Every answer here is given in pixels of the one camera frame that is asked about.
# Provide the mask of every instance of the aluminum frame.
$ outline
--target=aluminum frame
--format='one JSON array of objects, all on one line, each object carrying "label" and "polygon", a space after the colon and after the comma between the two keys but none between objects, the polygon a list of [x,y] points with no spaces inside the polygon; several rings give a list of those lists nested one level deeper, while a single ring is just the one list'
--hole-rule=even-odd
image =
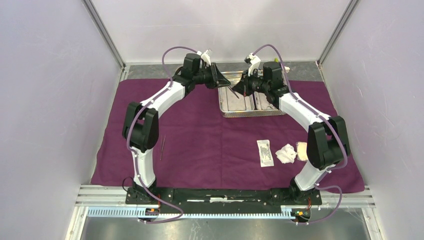
[{"label": "aluminum frame", "polygon": [[[147,207],[149,208],[157,208],[158,205],[127,205],[125,204],[127,193],[118,186],[100,186],[100,185],[82,185],[78,197],[76,198],[75,207],[73,210],[71,222],[68,227],[68,231],[66,233],[66,240],[79,240],[81,239],[82,232],[84,229],[84,224],[87,219],[88,213],[90,210],[143,210]],[[365,190],[357,193],[345,193],[342,195],[343,199],[340,205],[340,208],[360,208],[362,209],[362,213],[365,217],[365,223],[368,230],[368,233],[371,237],[371,240],[384,240],[384,235],[381,231],[381,226],[378,220],[378,214],[376,205],[371,195],[371,190],[369,186],[365,186]],[[336,193],[330,193],[327,191],[321,191],[321,199],[322,205],[319,208],[334,208],[339,200],[339,195]],[[296,209],[296,208],[305,208],[306,206],[301,205],[283,205],[281,206],[281,210],[288,209]],[[117,214],[103,212],[103,214],[99,214],[97,217],[126,217],[122,214]],[[199,216],[186,216],[185,218],[219,218],[219,219],[227,219],[234,218],[234,216],[225,216],[213,214],[208,215],[199,215]],[[253,214],[249,216],[246,214],[243,217],[238,218],[278,218],[276,216],[254,216]]]},{"label": "aluminum frame", "polygon": [[85,8],[87,8],[88,13],[91,16],[91,19],[93,20],[94,24],[96,25],[98,31],[100,32],[101,36],[103,37],[104,41],[106,42],[107,46],[110,49],[110,52],[112,53],[113,57],[115,58],[118,65],[123,69],[125,68],[125,62],[123,58],[121,57],[117,47],[114,44],[114,41],[112,40],[111,36],[109,35],[108,30],[105,27],[105,24],[103,23],[102,19],[99,16],[99,13],[96,10],[96,7],[94,6],[92,0],[81,0],[84,4]]},{"label": "aluminum frame", "polygon": [[360,0],[350,0],[349,4],[347,5],[346,9],[344,10],[343,14],[341,15],[340,20],[337,23],[337,26],[335,27],[334,31],[331,34],[330,39],[327,42],[327,45],[325,45],[324,50],[321,53],[321,56],[319,56],[316,63],[318,64],[318,67],[323,64],[323,62],[326,60],[327,56],[329,55],[331,49],[333,48],[334,44],[336,43],[337,39],[340,36],[340,33],[345,28],[346,23],[348,22],[349,18],[351,17],[353,11],[357,7]]}]

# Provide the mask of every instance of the sponge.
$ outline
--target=sponge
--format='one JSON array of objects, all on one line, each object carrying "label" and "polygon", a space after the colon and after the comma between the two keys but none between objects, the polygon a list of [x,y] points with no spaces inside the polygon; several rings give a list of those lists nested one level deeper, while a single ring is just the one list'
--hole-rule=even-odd
[{"label": "sponge", "polygon": [[288,164],[288,163],[292,164],[295,162],[295,158],[296,158],[295,148],[290,144],[286,144],[280,150],[278,150],[275,154],[277,155],[277,158],[280,160],[280,162],[283,164]]},{"label": "sponge", "polygon": [[297,160],[306,162],[308,160],[308,155],[306,153],[306,148],[308,144],[306,142],[299,141],[296,143],[297,149]]}]

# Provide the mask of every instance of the robotic arm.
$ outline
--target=robotic arm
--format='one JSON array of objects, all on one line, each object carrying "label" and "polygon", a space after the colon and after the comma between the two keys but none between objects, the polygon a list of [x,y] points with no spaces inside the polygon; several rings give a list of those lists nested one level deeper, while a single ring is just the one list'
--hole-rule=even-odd
[{"label": "robotic arm", "polygon": [[211,62],[210,51],[204,53],[188,53],[185,56],[182,68],[172,77],[172,87],[169,81],[164,88],[152,97],[138,103],[131,102],[126,111],[122,135],[128,137],[133,119],[139,110],[150,102],[150,105],[141,113],[139,120],[144,123],[136,123],[131,133],[130,146],[134,158],[134,182],[141,186],[138,177],[141,177],[144,185],[150,187],[154,184],[156,176],[153,171],[153,147],[159,139],[159,118],[173,104],[187,96],[198,84],[205,84],[209,89],[230,86],[216,64]]},{"label": "robotic arm", "polygon": [[290,191],[293,195],[307,195],[327,169],[334,167],[343,159],[342,150],[335,136],[319,116],[326,119],[336,130],[346,154],[350,155],[346,123],[340,116],[331,117],[317,110],[298,93],[291,93],[289,87],[284,84],[280,63],[265,62],[263,76],[258,76],[261,62],[259,57],[251,53],[244,61],[251,66],[243,72],[240,82],[233,87],[233,90],[244,96],[250,96],[254,92],[265,94],[269,103],[290,115],[308,132],[306,150],[308,162],[290,182]]}]

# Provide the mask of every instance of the light purple wall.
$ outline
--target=light purple wall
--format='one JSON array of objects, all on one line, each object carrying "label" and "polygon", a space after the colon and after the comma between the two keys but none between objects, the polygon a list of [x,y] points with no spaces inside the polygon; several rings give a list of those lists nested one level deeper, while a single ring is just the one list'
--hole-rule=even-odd
[{"label": "light purple wall", "polygon": [[119,72],[80,0],[0,1],[0,239],[65,237]]},{"label": "light purple wall", "polygon": [[389,240],[424,239],[423,9],[361,1],[323,64]]},{"label": "light purple wall", "polygon": [[[127,63],[160,63],[174,46],[242,62],[264,44],[285,60],[317,60],[349,0],[92,0]],[[166,55],[180,63],[185,50]],[[259,57],[274,59],[272,49]]]}]

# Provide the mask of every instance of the sterile package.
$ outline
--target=sterile package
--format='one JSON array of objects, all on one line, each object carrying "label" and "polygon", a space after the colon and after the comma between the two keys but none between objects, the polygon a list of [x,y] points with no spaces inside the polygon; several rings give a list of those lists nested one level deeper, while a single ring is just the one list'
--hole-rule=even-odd
[{"label": "sterile package", "polygon": [[308,160],[308,154],[306,153],[306,148],[308,144],[306,142],[298,141],[296,143],[297,150],[297,160],[306,162]]},{"label": "sterile package", "polygon": [[286,144],[280,150],[275,152],[275,154],[283,164],[294,163],[297,155],[295,148],[290,144]]},{"label": "sterile package", "polygon": [[274,166],[273,155],[271,154],[269,140],[257,140],[257,147],[259,148],[260,166],[272,167]]}]

